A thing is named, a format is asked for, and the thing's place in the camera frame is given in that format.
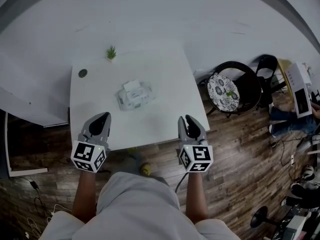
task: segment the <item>wooden floor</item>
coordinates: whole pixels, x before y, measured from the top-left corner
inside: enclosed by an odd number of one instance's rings
[[[210,110],[208,102],[203,103],[206,111]],[[275,94],[274,104],[283,110],[293,108],[287,94]],[[275,149],[269,146],[275,139],[268,132],[269,115],[266,109],[253,110],[240,116],[232,115],[230,118],[215,111],[208,120],[211,130],[207,137],[213,146],[214,163],[203,176],[210,217],[225,221],[243,240],[270,237],[274,226],[262,224],[251,229],[252,215],[261,206],[267,206],[270,218],[279,220],[283,217],[288,208],[280,207],[280,202],[289,190],[291,178],[299,176],[301,168],[311,162],[310,157],[296,155],[296,167],[290,167],[289,163],[281,165],[283,145],[279,143]],[[301,136],[301,133],[287,134],[282,139],[291,140]],[[72,148],[70,128],[43,129],[20,119],[11,119],[8,138],[13,169],[48,167],[48,173],[25,177],[38,184],[41,200],[48,213],[57,203],[71,209],[79,170],[72,163],[67,164],[67,158],[63,158],[70,156]],[[297,144],[298,141],[285,143],[284,163],[294,154]],[[154,174],[164,177],[172,189],[184,174],[184,168],[177,159],[177,148],[177,140],[138,148],[145,160],[151,163]],[[110,154],[96,176],[97,196],[109,179],[108,170],[119,164],[127,151],[113,151]],[[41,214],[43,210],[38,200],[36,204],[40,214],[37,213],[34,198],[38,195],[26,179],[0,180],[0,220],[23,233],[31,233],[27,217],[32,218],[43,230],[47,215]],[[187,181],[188,177],[177,193],[183,212],[186,208]]]

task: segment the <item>person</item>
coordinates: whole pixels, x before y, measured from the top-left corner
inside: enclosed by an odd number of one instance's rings
[[[300,205],[303,209],[313,209],[320,207],[320,188],[317,189],[305,189],[298,183],[292,184],[291,193],[296,197],[286,196],[282,202],[281,206],[295,206]]]
[[[185,215],[178,197],[150,164],[130,155],[102,188],[96,205],[96,174],[82,171],[72,214],[56,212],[40,239],[240,240],[219,219],[209,219],[200,172],[189,173]]]
[[[297,118],[295,112],[282,111],[274,104],[269,105],[269,114],[272,121],[285,121],[277,124],[270,124],[269,132],[273,137],[289,133],[291,131],[302,131],[311,135],[318,127],[320,120],[320,105],[311,102],[312,114]]]

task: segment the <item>chair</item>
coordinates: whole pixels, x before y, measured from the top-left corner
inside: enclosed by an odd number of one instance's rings
[[[223,70],[226,70],[226,69],[237,69],[239,71],[244,72],[243,75],[241,75],[238,79],[233,81],[239,92],[239,105],[234,111],[223,111],[218,109],[213,103],[213,101],[211,100],[208,92],[208,82],[210,78],[214,74],[220,74]],[[261,97],[261,86],[260,86],[258,77],[250,67],[237,61],[227,61],[225,63],[218,65],[214,69],[213,74],[207,79],[206,94],[207,94],[208,100],[213,106],[210,112],[208,112],[206,115],[208,116],[213,111],[218,110],[222,113],[228,114],[227,117],[229,118],[231,114],[240,115],[241,113],[250,111],[255,106],[257,106]]]
[[[273,102],[272,91],[271,91],[271,80],[275,74],[277,66],[278,66],[277,58],[272,55],[263,55],[259,61],[255,74],[258,75],[258,72],[261,69],[269,69],[272,71],[272,75],[269,78],[258,76],[258,79],[262,88],[262,94],[256,109],[266,108],[268,107],[269,104]]]

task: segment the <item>jeans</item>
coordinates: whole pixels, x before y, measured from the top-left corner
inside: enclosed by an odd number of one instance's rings
[[[276,107],[272,108],[270,119],[272,121],[285,120],[285,122],[280,122],[272,126],[271,134],[275,137],[291,131],[302,131],[309,135],[312,134],[318,126],[312,114],[297,118],[295,112],[282,111]]]
[[[129,173],[129,174],[135,174],[135,175],[140,175],[146,178],[153,178],[161,183],[166,184],[167,186],[168,183],[166,180],[162,177],[157,177],[157,176],[147,176],[147,175],[142,175],[140,173],[140,167],[142,165],[142,157],[139,154],[130,154],[129,157],[125,158],[123,162],[112,172],[112,175],[118,172],[124,172],[124,173]]]

